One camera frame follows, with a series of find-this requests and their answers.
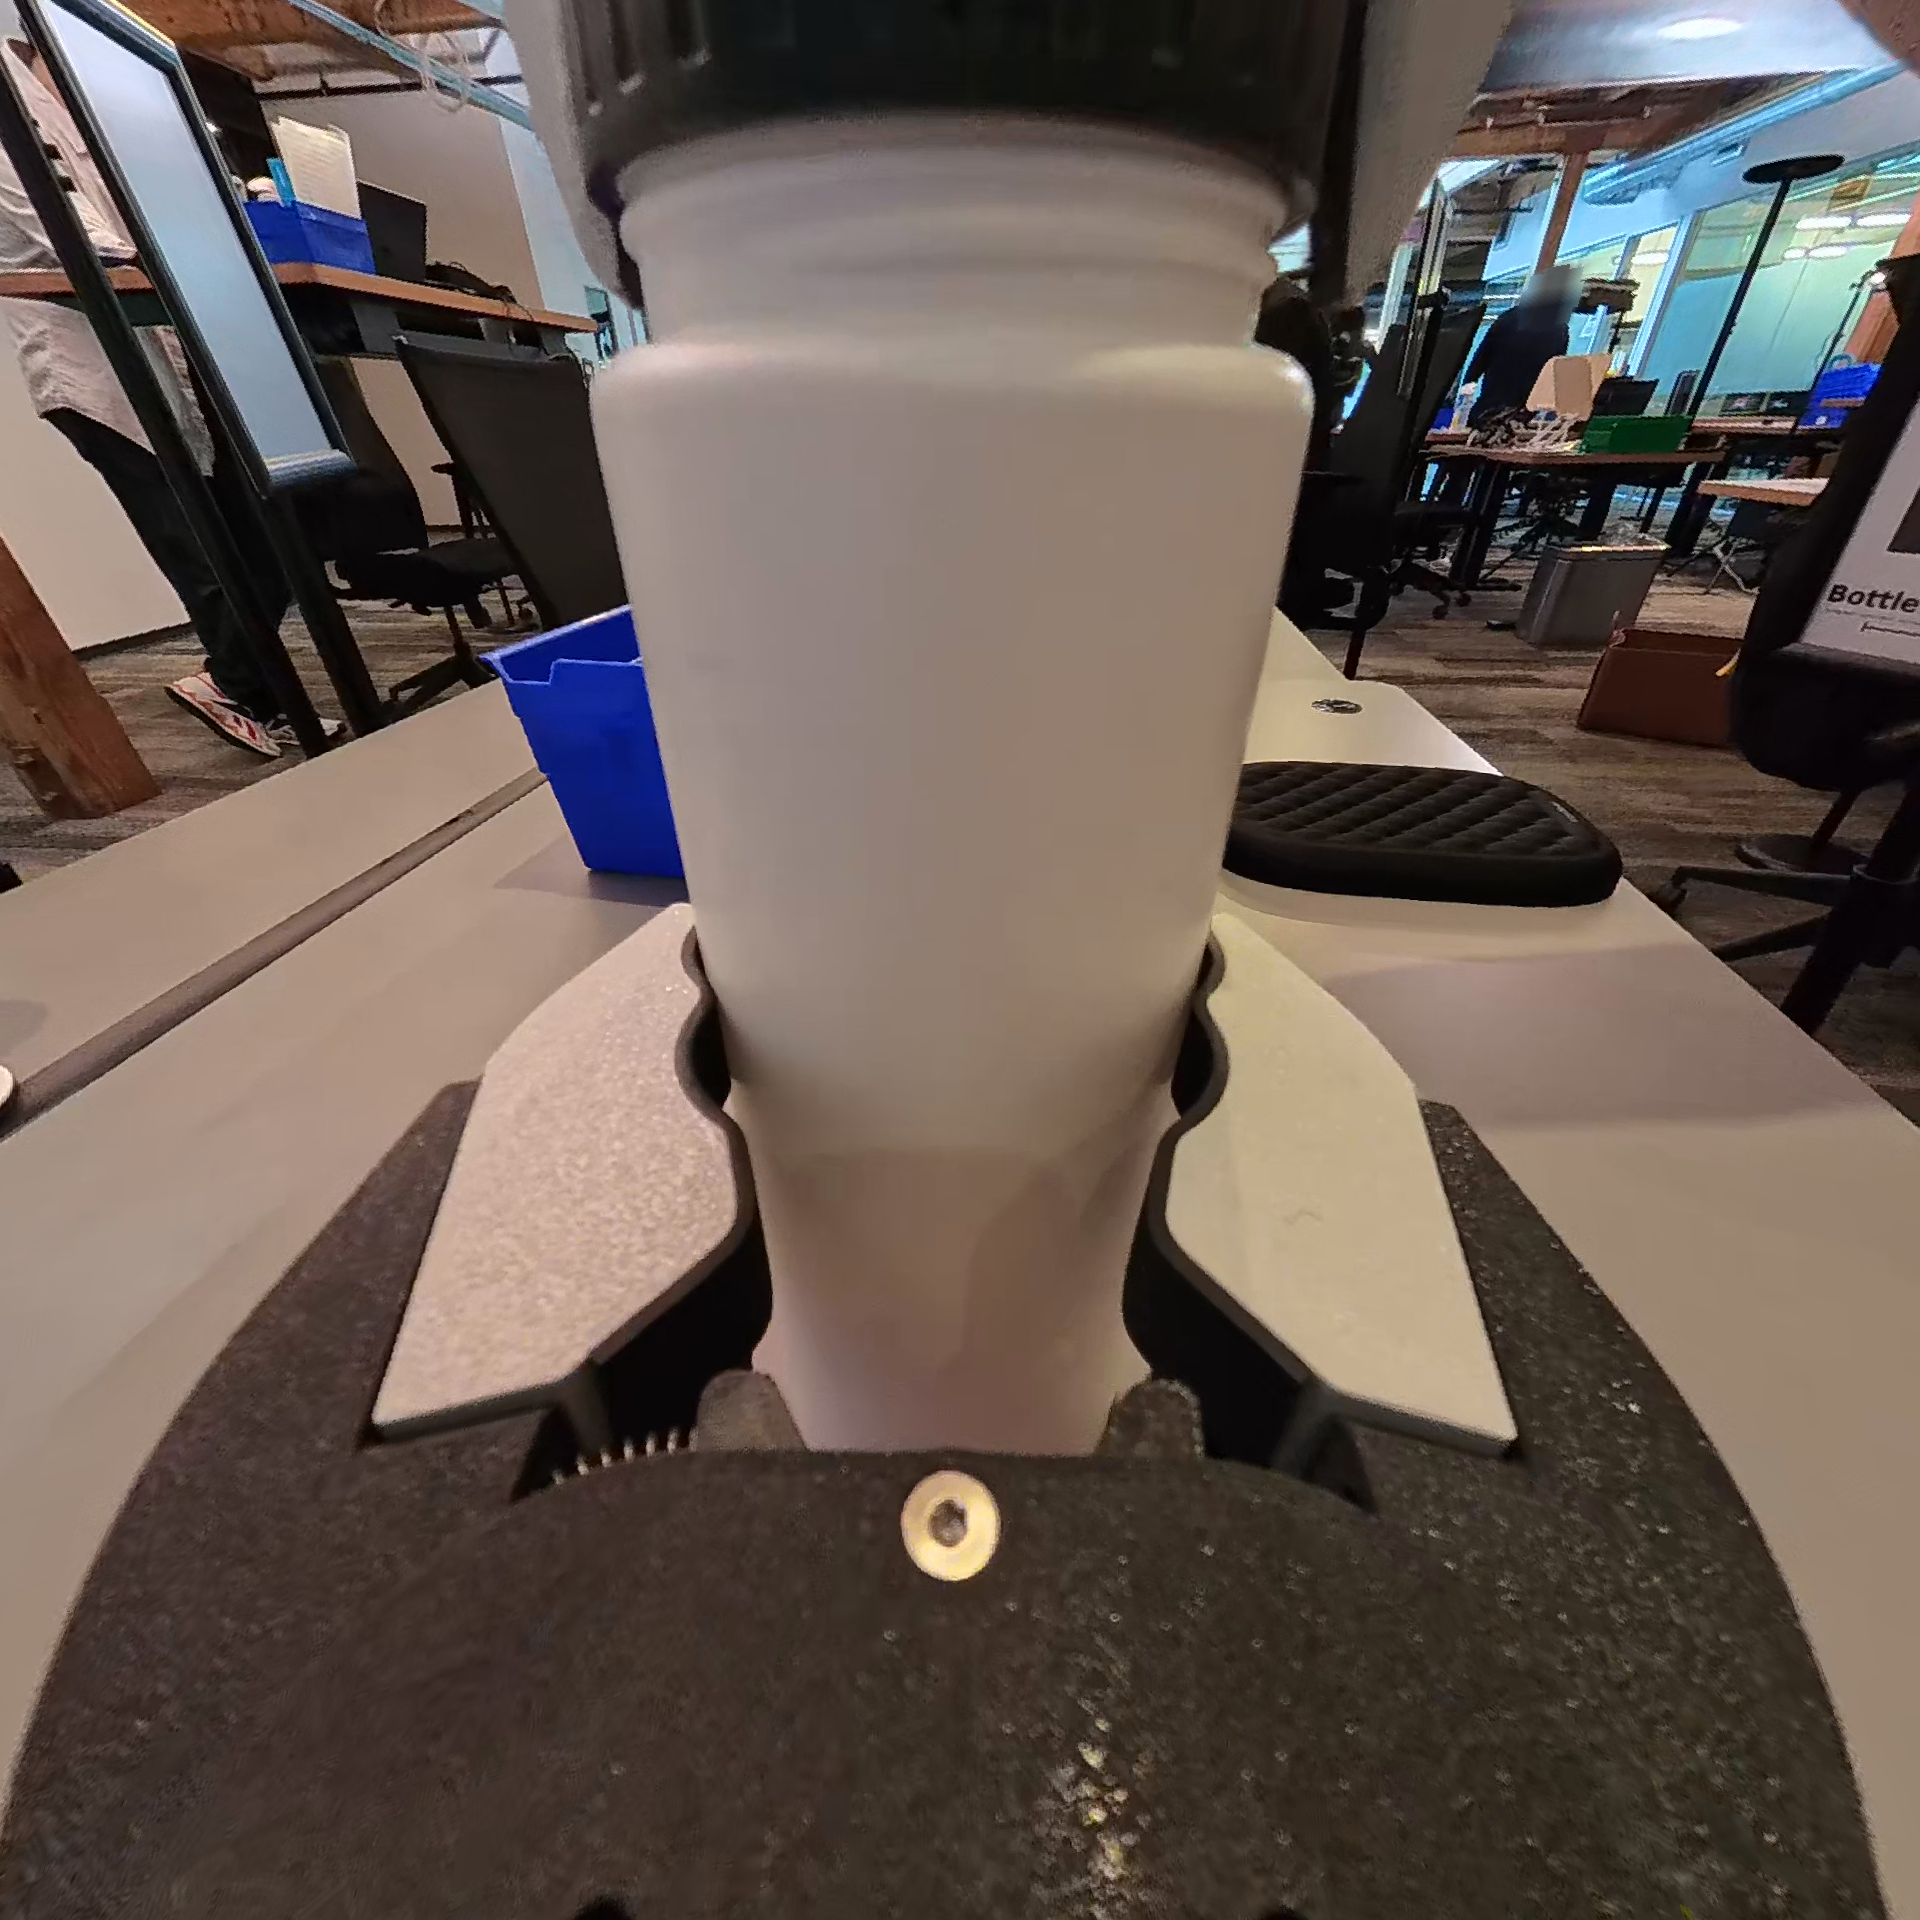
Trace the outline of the brown cardboard box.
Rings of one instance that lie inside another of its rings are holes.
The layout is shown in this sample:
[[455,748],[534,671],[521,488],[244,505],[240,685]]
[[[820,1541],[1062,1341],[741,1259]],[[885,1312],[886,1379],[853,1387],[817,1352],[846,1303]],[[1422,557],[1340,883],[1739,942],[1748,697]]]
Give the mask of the brown cardboard box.
[[1733,748],[1733,673],[1741,641],[1723,632],[1616,631],[1599,651],[1574,726],[1678,748]]

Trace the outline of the black bottle lid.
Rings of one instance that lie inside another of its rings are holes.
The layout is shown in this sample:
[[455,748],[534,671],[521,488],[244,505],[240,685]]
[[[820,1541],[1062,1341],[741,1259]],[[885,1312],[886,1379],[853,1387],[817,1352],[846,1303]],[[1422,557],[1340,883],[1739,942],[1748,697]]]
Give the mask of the black bottle lid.
[[590,192],[645,152],[777,120],[1023,113],[1225,152],[1353,207],[1364,4],[566,1],[561,101]]

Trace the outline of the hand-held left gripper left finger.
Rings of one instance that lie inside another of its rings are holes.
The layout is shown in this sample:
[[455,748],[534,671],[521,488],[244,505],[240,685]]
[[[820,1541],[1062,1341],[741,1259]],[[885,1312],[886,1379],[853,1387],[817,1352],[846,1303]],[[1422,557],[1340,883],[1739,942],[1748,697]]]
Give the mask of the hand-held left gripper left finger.
[[692,910],[536,1005],[470,1093],[371,1407],[379,1441],[536,1415],[565,1471],[688,1440],[772,1317]]

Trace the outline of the black floor lamp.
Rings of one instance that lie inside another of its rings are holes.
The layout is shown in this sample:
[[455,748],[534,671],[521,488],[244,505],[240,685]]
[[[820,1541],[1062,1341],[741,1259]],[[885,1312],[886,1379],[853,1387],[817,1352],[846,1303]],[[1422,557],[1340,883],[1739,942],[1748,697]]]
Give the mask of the black floor lamp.
[[1792,196],[1796,185],[1819,180],[1833,176],[1841,166],[1841,155],[1836,151],[1813,151],[1813,152],[1793,152],[1775,160],[1763,160],[1741,171],[1743,185],[1766,187],[1769,200],[1753,237],[1753,244],[1745,254],[1741,273],[1735,284],[1725,312],[1721,316],[1721,324],[1707,358],[1696,375],[1693,390],[1687,399],[1687,417],[1699,417],[1704,408],[1707,396],[1711,392],[1711,383],[1717,371],[1721,367],[1721,358],[1736,334],[1739,317],[1743,312],[1743,303],[1751,296],[1755,278],[1759,273],[1766,246],[1771,236],[1775,233],[1777,221],[1783,219],[1787,199]]

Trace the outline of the white sign with black square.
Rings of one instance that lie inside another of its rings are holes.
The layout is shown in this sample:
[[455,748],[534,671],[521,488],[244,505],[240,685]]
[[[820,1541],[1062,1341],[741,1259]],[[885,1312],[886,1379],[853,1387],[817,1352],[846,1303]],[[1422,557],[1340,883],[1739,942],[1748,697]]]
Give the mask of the white sign with black square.
[[1804,641],[1862,663],[1917,668],[1917,414],[1888,453]]

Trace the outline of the wooden post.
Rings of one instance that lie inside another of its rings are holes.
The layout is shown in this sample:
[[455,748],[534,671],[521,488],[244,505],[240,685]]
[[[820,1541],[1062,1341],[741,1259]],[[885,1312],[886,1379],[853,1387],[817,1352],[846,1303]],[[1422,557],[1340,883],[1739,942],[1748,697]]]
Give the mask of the wooden post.
[[160,783],[1,543],[1,744],[52,821],[152,803]]

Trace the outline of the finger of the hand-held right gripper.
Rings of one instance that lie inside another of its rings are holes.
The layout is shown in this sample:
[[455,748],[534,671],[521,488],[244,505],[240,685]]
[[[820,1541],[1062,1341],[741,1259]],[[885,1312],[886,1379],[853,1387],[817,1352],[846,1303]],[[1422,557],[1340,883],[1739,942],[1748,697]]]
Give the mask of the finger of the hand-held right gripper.
[[580,254],[598,284],[619,293],[623,303],[643,303],[638,270],[619,244],[616,207],[604,213],[590,192],[588,102],[572,71],[569,4],[503,1],[500,13],[519,56],[533,128]]
[[1479,95],[1511,1],[1351,1],[1309,219],[1311,296],[1363,296]]

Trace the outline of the blue plastic bin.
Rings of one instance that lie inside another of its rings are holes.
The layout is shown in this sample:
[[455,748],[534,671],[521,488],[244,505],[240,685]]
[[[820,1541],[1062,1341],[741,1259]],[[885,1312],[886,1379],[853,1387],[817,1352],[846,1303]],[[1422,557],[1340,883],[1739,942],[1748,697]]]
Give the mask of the blue plastic bin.
[[356,214],[278,199],[251,199],[244,213],[272,264],[376,272],[367,224]]
[[595,873],[681,880],[632,609],[612,608],[485,656],[507,692],[580,861]]

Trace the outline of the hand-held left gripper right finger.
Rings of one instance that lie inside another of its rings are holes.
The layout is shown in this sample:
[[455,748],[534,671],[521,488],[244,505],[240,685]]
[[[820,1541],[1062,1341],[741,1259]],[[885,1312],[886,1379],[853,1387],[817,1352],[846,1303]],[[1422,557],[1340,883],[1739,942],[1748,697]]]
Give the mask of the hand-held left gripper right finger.
[[1213,917],[1124,1273],[1147,1373],[1211,1460],[1311,1479],[1357,1433],[1519,1440],[1408,1075],[1238,917]]

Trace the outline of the white plastic bottle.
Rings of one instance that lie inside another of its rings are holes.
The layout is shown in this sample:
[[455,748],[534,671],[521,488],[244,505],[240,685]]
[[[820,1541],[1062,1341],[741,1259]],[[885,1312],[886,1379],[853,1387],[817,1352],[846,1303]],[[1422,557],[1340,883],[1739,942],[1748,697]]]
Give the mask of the white plastic bottle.
[[704,968],[817,1448],[1086,1454],[1208,937],[1309,392],[1296,195],[885,113],[632,160],[595,380]]

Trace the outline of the wooden table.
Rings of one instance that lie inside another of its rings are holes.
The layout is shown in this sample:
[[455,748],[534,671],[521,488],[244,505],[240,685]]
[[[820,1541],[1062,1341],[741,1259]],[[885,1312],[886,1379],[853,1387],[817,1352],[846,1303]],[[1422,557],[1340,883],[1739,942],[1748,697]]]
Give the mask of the wooden table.
[[1574,532],[1580,540],[1591,540],[1605,523],[1620,472],[1670,472],[1678,481],[1693,487],[1707,478],[1723,449],[1721,437],[1680,448],[1591,449],[1574,444],[1492,445],[1473,444],[1454,431],[1430,435],[1424,444],[1429,464],[1464,464],[1471,468],[1471,487],[1462,503],[1467,519],[1446,571],[1446,587],[1454,599],[1464,600],[1481,585],[1481,568],[1495,542],[1502,505],[1519,476],[1564,472],[1587,481],[1589,509]]
[[[135,327],[167,327],[158,289],[136,267],[108,267],[110,287]],[[302,343],[325,356],[395,358],[403,334],[431,334],[481,345],[566,352],[596,345],[601,323],[542,307],[446,289],[422,280],[272,263],[272,276]],[[59,303],[79,311],[62,272],[5,272],[1,300]]]

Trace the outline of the black framed sign easel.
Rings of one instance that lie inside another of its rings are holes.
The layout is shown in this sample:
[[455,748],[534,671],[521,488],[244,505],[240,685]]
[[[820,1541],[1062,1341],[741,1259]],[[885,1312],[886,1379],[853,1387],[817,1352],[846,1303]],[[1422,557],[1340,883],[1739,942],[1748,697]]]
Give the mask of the black framed sign easel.
[[391,723],[297,501],[351,478],[342,423],[174,44],[116,4],[14,4],[7,183],[57,260],[133,425],[54,423],[103,471],[208,641],[211,726],[316,759]]

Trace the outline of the black office chair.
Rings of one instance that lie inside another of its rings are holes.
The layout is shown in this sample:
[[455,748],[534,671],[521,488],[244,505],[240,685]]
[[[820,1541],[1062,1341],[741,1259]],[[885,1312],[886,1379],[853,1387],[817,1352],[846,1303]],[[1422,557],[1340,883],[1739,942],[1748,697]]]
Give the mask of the black office chair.
[[1405,576],[1448,600],[1448,580],[1409,557],[1462,527],[1467,515],[1414,499],[1433,423],[1471,355],[1483,303],[1417,296],[1376,349],[1328,453],[1303,476],[1277,609],[1297,629],[1345,635],[1341,673],[1357,677],[1367,637]]
[[1680,865],[1653,894],[1670,917],[1699,885],[1819,904],[1813,919],[1715,948],[1725,965],[1805,948],[1783,997],[1783,1017],[1805,1032],[1824,1027],[1855,973],[1888,968],[1916,950],[1917,668],[1862,663],[1804,641],[1864,499],[1917,414],[1916,396],[1916,337],[1901,336],[1859,405],[1805,523],[1766,567],[1733,673],[1733,740],[1757,772],[1840,799],[1896,789],[1879,841],[1848,871]]
[[395,352],[542,627],[629,606],[580,358],[433,334],[399,334]]
[[302,487],[295,512],[342,600],[379,600],[419,614],[440,614],[451,651],[384,697],[389,716],[415,713],[455,688],[481,688],[496,677],[472,651],[459,614],[492,629],[485,592],[516,573],[509,548],[494,536],[433,542],[415,481],[372,417],[351,363],[321,356],[316,372],[342,429],[351,471]]

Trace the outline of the grey metal box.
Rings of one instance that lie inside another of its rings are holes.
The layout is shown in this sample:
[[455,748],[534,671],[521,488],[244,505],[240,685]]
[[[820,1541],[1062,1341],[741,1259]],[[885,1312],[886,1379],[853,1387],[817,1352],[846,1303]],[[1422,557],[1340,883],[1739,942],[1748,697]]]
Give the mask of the grey metal box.
[[1597,648],[1643,609],[1669,559],[1667,542],[1552,543],[1519,603],[1515,635],[1535,648]]

